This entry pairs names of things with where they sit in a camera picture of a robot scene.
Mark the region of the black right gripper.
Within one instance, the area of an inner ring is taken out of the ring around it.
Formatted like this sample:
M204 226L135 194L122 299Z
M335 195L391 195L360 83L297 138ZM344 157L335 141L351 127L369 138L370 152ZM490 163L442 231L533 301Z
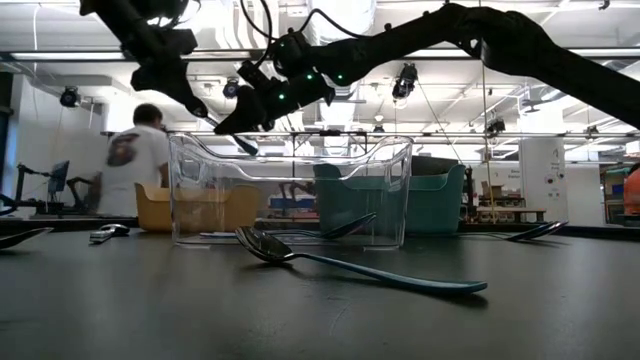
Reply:
M318 100L331 103L335 98L335 89L317 72L302 73L287 81L273 79L259 93L260 97L250 86L239 87L234 111L214 128L214 133L232 135L254 132L260 126L270 131L279 118Z

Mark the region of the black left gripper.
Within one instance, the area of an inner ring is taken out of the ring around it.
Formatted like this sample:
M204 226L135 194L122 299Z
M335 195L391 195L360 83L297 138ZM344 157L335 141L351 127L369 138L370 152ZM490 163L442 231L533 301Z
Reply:
M207 106L194 95L187 80L188 63L180 57L140 57L139 67L132 73L132 88L136 91L153 90L181 103L190 114L198 118L208 116Z

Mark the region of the person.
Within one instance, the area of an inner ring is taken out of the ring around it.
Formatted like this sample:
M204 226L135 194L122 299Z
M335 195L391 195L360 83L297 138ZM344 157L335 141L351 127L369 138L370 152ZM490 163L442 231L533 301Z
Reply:
M157 106L143 103L134 109L133 127L109 140L90 188L96 214L136 217L136 184L169 186L169 142L162 121Z

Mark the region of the clear plastic bin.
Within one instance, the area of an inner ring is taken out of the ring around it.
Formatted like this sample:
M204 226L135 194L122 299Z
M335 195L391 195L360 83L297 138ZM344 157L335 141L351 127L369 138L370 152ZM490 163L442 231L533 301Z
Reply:
M207 133L171 136L177 243L220 243L253 226L287 244L403 245L411 139L286 134L258 146L249 155Z

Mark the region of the yellow plastic bin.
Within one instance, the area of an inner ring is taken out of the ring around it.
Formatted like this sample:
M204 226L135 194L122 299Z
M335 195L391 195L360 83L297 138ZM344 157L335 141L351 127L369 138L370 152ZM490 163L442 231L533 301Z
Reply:
M252 226L261 207L261 190L251 185L216 190L136 183L135 190L139 227L149 232L232 232Z

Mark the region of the background robot station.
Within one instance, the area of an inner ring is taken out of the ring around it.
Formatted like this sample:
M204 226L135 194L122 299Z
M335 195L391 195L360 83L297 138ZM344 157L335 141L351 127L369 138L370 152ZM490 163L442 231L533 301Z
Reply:
M69 161L63 161L55 164L49 172L40 172L19 163L16 166L18 178L15 197L11 198L0 194L0 216L13 214L21 208L33 208L37 216L62 218L63 216L71 215L87 215L89 207L79 196L76 185L78 183L91 185L92 181L82 177L68 178L69 165ZM47 179L45 182L47 186L45 200L23 199L23 186L27 175L41 176ZM68 189L73 197L74 202L72 205L66 205L58 197L65 189Z

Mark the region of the black table mat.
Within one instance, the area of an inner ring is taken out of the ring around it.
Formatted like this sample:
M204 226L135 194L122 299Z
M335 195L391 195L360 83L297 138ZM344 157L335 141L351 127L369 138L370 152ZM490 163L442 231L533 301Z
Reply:
M426 279L435 297L238 244L53 233L0 251L0 360L637 360L640 243L408 240L321 254Z

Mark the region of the teal plastic bin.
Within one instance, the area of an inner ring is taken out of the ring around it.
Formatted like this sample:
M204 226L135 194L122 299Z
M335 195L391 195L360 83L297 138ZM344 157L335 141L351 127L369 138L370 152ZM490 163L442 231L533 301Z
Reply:
M451 234L457 231L465 167L458 161L414 156L407 190L391 186L390 180L367 166L348 179L333 164L313 167L316 210L324 231L374 213L366 229L377 236L391 236L400 220L408 234Z

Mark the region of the white pillar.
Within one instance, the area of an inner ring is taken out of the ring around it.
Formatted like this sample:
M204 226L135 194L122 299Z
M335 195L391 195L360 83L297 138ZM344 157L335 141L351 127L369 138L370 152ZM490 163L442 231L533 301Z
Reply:
M521 192L528 208L543 209L545 221L568 221L565 149L560 138L519 143Z

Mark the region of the orange object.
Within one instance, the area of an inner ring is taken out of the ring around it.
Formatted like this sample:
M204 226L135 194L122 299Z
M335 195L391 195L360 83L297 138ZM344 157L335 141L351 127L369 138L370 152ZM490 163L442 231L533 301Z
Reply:
M625 215L640 215L640 162L630 168L625 179L623 204Z

